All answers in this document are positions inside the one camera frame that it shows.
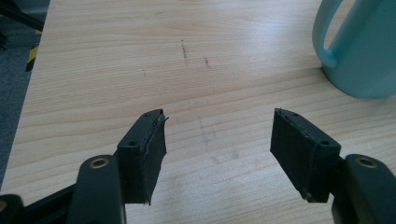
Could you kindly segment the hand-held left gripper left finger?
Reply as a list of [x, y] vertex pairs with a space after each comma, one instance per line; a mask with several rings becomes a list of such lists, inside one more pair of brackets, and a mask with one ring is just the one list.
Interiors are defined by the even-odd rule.
[[144, 113], [123, 136], [114, 153], [125, 203], [151, 203], [166, 155], [162, 109]]

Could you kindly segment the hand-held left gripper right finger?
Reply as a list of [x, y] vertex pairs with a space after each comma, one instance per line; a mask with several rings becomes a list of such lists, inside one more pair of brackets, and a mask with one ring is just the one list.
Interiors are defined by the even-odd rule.
[[303, 116], [276, 108], [270, 151], [306, 201], [328, 201], [328, 177], [338, 162], [339, 143]]

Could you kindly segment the light blue mug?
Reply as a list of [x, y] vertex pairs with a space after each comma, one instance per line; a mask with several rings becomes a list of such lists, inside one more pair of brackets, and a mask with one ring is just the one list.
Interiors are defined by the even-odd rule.
[[396, 95], [396, 0], [355, 0], [329, 47], [324, 41], [343, 0], [322, 0], [312, 43], [324, 75], [355, 98]]

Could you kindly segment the yellow black hazard tape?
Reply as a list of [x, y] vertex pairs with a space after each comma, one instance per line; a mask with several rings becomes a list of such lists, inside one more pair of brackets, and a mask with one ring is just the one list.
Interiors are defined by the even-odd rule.
[[38, 52], [38, 47], [39, 47], [39, 43], [35, 43], [29, 51], [29, 57], [28, 57], [28, 61], [27, 61], [26, 67], [25, 67], [26, 72], [31, 72], [34, 68], [35, 57]]

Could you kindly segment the black metal stand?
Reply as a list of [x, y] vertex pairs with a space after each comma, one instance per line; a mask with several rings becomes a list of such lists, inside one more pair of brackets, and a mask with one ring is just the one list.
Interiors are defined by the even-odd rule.
[[39, 43], [49, 0], [0, 0], [0, 50]]

